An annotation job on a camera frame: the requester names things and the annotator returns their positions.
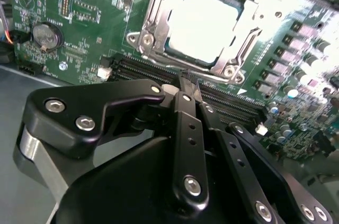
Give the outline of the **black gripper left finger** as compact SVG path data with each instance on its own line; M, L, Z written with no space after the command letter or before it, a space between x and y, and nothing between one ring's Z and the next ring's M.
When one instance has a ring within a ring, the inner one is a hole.
M147 127L172 138L169 189L183 208L203 210L209 200L197 80L179 74L173 84L150 79L43 88L24 107L17 148L60 203L93 168L97 146Z

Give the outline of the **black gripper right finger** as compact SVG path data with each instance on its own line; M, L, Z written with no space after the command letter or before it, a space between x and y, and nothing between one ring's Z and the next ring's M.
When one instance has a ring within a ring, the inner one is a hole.
M203 101L199 80L188 74L202 123L235 182L244 212L242 223L333 223L325 207L280 165L244 126L223 126Z

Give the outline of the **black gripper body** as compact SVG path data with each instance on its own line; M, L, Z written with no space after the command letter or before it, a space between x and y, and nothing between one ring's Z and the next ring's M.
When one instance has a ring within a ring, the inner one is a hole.
M206 155L209 203L199 214L178 209L170 195L171 142L146 140L78 178L54 223L250 223L229 169Z

